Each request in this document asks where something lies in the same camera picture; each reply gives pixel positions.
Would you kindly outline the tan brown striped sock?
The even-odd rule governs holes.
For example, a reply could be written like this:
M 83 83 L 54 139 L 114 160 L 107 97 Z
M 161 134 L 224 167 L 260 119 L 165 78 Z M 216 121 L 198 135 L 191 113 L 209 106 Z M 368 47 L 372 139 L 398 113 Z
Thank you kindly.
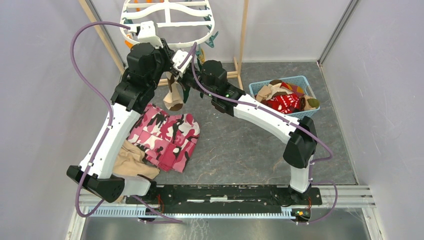
M 184 102 L 180 96 L 179 90 L 177 89 L 175 76 L 170 72 L 166 72 L 165 74 L 167 77 L 168 93 L 164 97 L 163 103 L 168 110 L 176 112 L 183 107 Z

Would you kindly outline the white clip hanger frame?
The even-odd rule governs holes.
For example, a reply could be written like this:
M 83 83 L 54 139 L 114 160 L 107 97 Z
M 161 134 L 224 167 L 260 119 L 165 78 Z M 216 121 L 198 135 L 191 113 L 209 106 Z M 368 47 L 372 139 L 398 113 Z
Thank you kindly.
M 138 44 L 137 35 L 140 23 L 153 21 L 159 29 L 182 30 L 183 28 L 206 27 L 200 36 L 186 41 L 169 43 L 171 48 L 188 48 L 194 43 L 205 44 L 215 34 L 215 19 L 208 0 L 126 0 L 123 3 L 119 23 L 129 27 L 120 28 L 125 41 Z

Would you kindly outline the green sock with yellow cuff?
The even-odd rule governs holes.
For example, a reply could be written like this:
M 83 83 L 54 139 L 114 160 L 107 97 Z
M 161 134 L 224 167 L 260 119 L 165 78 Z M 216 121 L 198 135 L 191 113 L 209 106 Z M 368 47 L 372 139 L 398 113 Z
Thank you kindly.
M 183 87 L 183 103 L 186 104 L 190 95 L 190 87 Z

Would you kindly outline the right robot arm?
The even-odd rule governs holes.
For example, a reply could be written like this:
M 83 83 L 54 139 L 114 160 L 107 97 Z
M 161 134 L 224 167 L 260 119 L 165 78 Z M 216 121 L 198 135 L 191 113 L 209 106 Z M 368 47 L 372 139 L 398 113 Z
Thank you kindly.
M 227 71 L 219 61 L 208 60 L 198 70 L 193 60 L 186 60 L 175 64 L 175 69 L 184 90 L 209 96 L 219 112 L 253 123 L 282 141 L 283 159 L 290 165 L 289 199 L 302 204 L 309 198 L 310 163 L 319 141 L 311 118 L 291 117 L 257 101 L 228 82 Z

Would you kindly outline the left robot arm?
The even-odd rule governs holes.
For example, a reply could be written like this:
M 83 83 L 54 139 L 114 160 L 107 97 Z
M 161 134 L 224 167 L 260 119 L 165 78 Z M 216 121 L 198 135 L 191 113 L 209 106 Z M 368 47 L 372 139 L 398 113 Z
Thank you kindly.
M 170 49 L 164 38 L 155 47 L 152 43 L 138 43 L 127 55 L 128 67 L 110 99 L 113 115 L 108 115 L 89 153 L 79 165 L 71 165 L 66 175 L 82 188 L 102 200 L 112 203 L 120 196 L 137 195 L 145 204 L 153 203 L 157 190 L 147 177 L 124 176 L 114 173 L 116 158 L 132 127 L 139 120 L 155 95 L 163 73 L 173 70 Z

